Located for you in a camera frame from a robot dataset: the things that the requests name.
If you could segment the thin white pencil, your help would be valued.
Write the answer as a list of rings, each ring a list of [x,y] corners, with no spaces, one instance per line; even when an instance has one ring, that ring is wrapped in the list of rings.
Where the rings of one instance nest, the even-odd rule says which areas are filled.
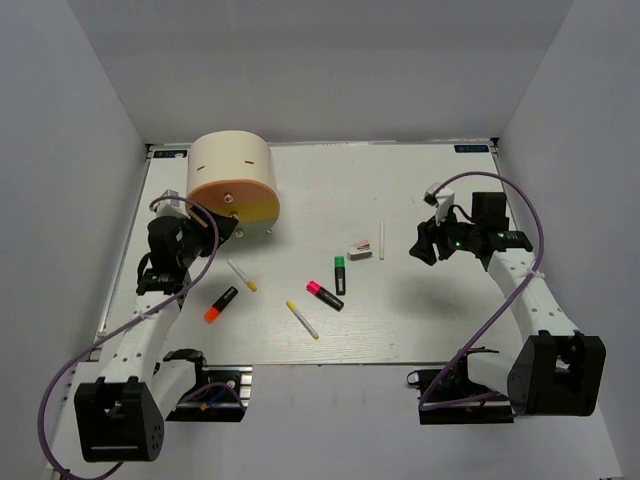
[[[379,260],[385,259],[385,222],[383,220],[379,223]]]

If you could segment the orange cap black highlighter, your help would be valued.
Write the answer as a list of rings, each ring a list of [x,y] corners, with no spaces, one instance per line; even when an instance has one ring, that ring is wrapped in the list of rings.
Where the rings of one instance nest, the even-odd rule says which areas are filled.
[[[207,323],[213,323],[237,294],[237,288],[230,286],[204,313],[204,320]]]

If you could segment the orange top drawer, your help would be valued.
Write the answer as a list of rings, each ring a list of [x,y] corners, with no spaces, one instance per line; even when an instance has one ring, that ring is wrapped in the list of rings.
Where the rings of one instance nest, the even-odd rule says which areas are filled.
[[[188,198],[214,210],[229,205],[266,203],[277,199],[277,194],[268,185],[250,180],[220,180],[193,188]]]

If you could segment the green cap black highlighter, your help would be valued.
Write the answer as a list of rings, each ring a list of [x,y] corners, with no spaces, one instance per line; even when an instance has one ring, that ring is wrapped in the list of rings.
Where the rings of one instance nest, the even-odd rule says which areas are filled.
[[[343,256],[334,257],[334,283],[338,296],[346,294],[346,266]]]

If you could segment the white pen yellow cap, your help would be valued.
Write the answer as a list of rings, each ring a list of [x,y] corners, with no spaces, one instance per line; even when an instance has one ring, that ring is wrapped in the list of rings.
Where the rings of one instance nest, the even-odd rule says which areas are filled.
[[[298,308],[294,305],[291,300],[286,301],[286,306],[289,311],[295,316],[295,318],[299,321],[299,323],[305,328],[305,330],[309,333],[309,335],[314,339],[319,339],[318,332],[312,327],[309,321],[304,317],[304,315],[298,310]]]
[[[249,288],[251,292],[257,291],[257,286],[255,285],[255,283],[231,258],[228,258],[226,260],[226,263],[231,268],[231,270],[238,276],[238,278]]]

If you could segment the cream cylindrical drawer organizer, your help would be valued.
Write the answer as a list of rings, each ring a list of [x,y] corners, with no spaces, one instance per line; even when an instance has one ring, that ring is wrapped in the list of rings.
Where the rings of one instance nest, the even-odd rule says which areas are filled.
[[[198,138],[188,151],[187,197],[200,185],[220,180],[250,179],[277,194],[272,152],[256,134],[229,130]]]

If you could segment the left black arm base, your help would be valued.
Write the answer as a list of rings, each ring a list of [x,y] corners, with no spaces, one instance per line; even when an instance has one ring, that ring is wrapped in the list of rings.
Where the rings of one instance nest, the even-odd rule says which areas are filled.
[[[251,366],[215,366],[202,351],[179,349],[156,364],[156,373],[180,363],[187,366],[190,382],[166,417],[168,422],[238,423],[244,418],[251,395]]]

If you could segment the white pink eraser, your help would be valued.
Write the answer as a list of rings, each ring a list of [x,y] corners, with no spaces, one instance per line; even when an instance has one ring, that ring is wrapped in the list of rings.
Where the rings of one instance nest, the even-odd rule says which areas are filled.
[[[371,244],[368,240],[362,240],[351,244],[347,249],[348,259],[358,261],[370,258],[373,255]]]

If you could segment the grey-green bottom drawer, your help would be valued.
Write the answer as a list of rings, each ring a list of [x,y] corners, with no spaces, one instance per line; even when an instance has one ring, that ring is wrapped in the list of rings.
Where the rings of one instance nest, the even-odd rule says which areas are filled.
[[[277,222],[276,218],[261,220],[247,220],[238,217],[238,223],[233,231],[236,238],[257,237],[263,234],[270,234]]]

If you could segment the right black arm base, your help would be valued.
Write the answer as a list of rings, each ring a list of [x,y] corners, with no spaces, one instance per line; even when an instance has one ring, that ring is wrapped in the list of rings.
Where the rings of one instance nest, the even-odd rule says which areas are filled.
[[[418,410],[422,425],[511,424],[507,376],[514,359],[486,347],[470,349]]]

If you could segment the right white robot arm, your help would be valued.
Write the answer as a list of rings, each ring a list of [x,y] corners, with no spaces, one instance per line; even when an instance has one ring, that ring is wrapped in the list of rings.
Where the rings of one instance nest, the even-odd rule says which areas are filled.
[[[472,253],[504,294],[500,313],[510,312],[522,337],[515,358],[495,349],[467,346],[423,390],[422,413],[483,403],[503,396],[518,416],[589,416],[596,407],[606,349],[568,318],[539,271],[525,233],[512,230],[507,199],[500,192],[476,192],[466,221],[457,218],[454,193],[428,192],[434,216],[419,224],[410,250],[428,265],[458,251]]]

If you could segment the pink cap black highlighter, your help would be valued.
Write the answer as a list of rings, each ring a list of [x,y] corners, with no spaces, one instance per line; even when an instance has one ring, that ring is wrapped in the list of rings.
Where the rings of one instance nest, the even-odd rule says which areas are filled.
[[[344,308],[343,301],[315,281],[309,281],[306,285],[306,290],[335,311],[340,312]]]

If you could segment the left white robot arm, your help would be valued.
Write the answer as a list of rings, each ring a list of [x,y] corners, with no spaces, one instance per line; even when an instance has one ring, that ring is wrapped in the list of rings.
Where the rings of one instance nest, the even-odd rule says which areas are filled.
[[[168,205],[147,226],[148,252],[137,268],[136,324],[96,380],[80,384],[74,408],[85,461],[155,460],[164,423],[185,398],[199,399],[211,387],[204,354],[192,348],[168,351],[168,333],[178,319],[198,258],[212,258],[233,234],[238,219],[192,207]]]

